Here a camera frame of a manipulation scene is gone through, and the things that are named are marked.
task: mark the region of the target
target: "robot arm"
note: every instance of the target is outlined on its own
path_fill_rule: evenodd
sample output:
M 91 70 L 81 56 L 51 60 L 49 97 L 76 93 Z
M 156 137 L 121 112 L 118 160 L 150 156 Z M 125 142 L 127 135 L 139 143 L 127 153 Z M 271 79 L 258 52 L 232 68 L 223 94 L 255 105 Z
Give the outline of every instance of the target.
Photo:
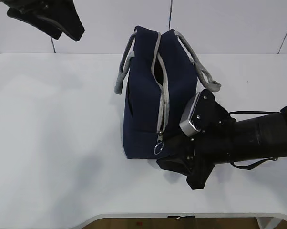
M 64 32 L 79 41 L 84 27 L 73 0 L 0 0 L 9 6 L 7 15 L 26 22 L 54 39 Z

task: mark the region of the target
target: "tabletop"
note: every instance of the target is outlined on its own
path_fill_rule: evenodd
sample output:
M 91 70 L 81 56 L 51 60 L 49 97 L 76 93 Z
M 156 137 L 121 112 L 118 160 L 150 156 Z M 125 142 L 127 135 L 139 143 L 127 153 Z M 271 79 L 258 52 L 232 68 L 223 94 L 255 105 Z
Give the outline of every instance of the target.
M 199 55 L 228 111 L 287 105 L 287 55 Z M 287 220 L 287 158 L 215 166 L 205 189 L 125 157 L 121 55 L 0 55 L 0 228 L 81 228 L 107 217 Z M 237 119 L 252 117 L 240 115 Z

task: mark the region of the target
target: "zipper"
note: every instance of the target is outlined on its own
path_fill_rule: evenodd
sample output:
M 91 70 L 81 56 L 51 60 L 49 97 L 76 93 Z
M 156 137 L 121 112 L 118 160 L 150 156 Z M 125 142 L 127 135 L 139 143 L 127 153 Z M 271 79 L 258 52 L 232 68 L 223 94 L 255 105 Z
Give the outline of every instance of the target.
M 158 121 L 157 121 L 157 132 L 158 132 L 158 137 L 157 137 L 157 142 L 154 147 L 154 154 L 158 155 L 161 153 L 161 151 L 164 148 L 164 142 L 163 142 L 163 133 L 167 127 L 168 124 L 168 118 L 169 118 L 169 112 L 170 112 L 170 107 L 169 107 L 169 102 L 170 102 L 170 96 L 169 96 L 169 89 L 168 89 L 168 75 L 167 75 L 167 70 L 164 65 L 163 59 L 160 56 L 160 54 L 157 54 L 157 59 L 160 63 L 160 66 L 163 71 L 163 85 L 158 84 L 158 86 L 161 89 L 161 98 L 160 98 L 160 103 L 159 103 L 159 110 L 158 110 Z

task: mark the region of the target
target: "handbag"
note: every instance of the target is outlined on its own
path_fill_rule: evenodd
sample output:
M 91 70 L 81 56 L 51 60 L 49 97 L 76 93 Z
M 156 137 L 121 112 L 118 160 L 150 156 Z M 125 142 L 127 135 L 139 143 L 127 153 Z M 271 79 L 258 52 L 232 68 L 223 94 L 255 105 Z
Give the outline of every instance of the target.
M 128 72 L 123 121 L 127 158 L 159 159 L 175 154 L 166 142 L 182 132 L 180 119 L 196 94 L 197 79 L 211 92 L 219 91 L 221 84 L 212 79 L 183 35 L 173 29 L 161 35 L 135 27 L 119 66 L 115 93 L 122 93 Z

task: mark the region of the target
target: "metal zipper ring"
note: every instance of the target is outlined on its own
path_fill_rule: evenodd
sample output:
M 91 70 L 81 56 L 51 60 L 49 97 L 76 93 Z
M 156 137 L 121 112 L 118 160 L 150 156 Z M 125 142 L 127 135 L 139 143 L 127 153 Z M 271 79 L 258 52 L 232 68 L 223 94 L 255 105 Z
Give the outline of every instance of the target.
M 157 153 L 156 150 L 157 150 L 157 148 L 158 148 L 159 146 L 160 146 L 161 148 L 160 148 L 159 152 Z M 157 143 L 157 144 L 155 145 L 155 147 L 154 147 L 154 151 L 153 151 L 154 155 L 159 155 L 159 154 L 162 152 L 163 149 L 164 149 L 164 143 L 163 143 L 163 142 Z

